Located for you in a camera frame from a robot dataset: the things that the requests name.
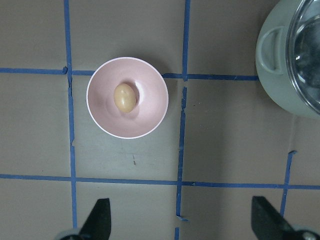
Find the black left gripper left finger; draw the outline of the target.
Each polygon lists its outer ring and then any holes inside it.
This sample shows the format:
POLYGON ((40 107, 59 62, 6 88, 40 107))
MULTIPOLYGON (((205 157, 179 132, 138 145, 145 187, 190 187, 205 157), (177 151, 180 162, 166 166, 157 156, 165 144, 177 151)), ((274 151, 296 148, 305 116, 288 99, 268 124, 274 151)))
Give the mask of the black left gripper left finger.
POLYGON ((111 235, 111 205, 109 198, 98 199, 79 231, 82 240, 108 240, 111 235))

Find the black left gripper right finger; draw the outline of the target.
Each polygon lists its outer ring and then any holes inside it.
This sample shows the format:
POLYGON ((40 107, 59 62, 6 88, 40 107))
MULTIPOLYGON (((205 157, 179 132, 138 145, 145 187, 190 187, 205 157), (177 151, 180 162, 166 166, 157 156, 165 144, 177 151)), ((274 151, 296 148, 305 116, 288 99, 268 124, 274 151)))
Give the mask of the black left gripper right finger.
POLYGON ((300 239, 300 233, 292 228, 264 196, 252 197, 251 228, 258 240, 300 239))

